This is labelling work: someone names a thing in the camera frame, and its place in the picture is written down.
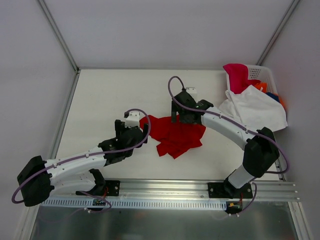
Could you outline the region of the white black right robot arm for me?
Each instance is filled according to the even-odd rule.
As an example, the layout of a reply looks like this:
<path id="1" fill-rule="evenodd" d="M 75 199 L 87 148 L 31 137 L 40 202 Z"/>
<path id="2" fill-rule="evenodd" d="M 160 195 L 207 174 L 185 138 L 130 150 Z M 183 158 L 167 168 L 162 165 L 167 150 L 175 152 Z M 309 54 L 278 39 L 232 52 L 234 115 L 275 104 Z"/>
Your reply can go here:
<path id="1" fill-rule="evenodd" d="M 242 187 L 262 177 L 280 156 L 273 132 L 263 127 L 250 130 L 222 114 L 212 103 L 195 101 L 186 89 L 171 100 L 171 121 L 215 130 L 243 150 L 242 164 L 213 192 L 223 198 L 239 197 Z"/>

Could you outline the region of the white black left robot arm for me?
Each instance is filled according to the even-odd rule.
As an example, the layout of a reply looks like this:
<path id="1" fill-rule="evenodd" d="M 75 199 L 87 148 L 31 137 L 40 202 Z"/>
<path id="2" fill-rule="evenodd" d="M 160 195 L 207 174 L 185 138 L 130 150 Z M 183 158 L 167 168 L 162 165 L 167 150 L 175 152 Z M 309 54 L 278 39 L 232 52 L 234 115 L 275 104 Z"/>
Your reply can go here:
<path id="1" fill-rule="evenodd" d="M 147 143 L 151 130 L 149 122 L 129 126 L 116 120 L 114 126 L 114 138 L 84 153 L 59 159 L 31 158 L 17 176 L 21 202 L 33 207 L 62 193 L 102 196 L 106 182 L 100 169 L 131 157 L 135 148 Z"/>

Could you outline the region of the red t shirt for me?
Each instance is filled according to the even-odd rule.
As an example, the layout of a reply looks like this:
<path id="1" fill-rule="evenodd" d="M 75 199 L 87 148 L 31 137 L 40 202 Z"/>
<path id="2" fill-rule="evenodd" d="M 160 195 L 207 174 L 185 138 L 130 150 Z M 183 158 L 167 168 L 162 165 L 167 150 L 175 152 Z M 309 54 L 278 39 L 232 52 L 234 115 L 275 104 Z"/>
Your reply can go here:
<path id="1" fill-rule="evenodd" d="M 205 126 L 172 122 L 169 116 L 148 117 L 151 123 L 149 135 L 159 142 L 156 150 L 160 157 L 170 155 L 176 159 L 188 150 L 202 146 L 201 138 L 206 131 Z"/>

